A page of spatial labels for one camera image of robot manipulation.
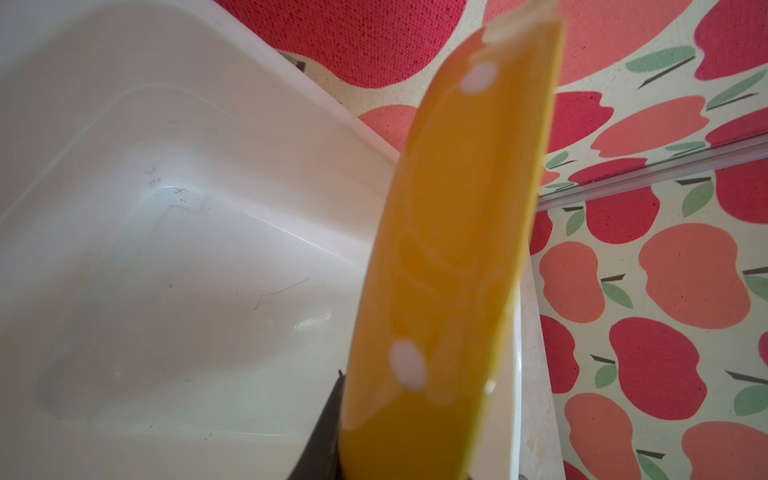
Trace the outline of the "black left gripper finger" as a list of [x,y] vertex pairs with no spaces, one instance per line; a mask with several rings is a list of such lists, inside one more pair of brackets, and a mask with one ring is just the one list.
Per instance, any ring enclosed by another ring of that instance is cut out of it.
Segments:
[[343,480],[338,440],[346,376],[338,378],[288,480]]

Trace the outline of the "yellow polka dot plate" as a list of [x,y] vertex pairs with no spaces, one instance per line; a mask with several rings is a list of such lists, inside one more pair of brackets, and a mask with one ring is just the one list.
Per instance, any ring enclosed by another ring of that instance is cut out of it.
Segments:
[[528,1],[442,64],[373,245],[340,412],[348,479],[464,479],[513,318],[565,42]]

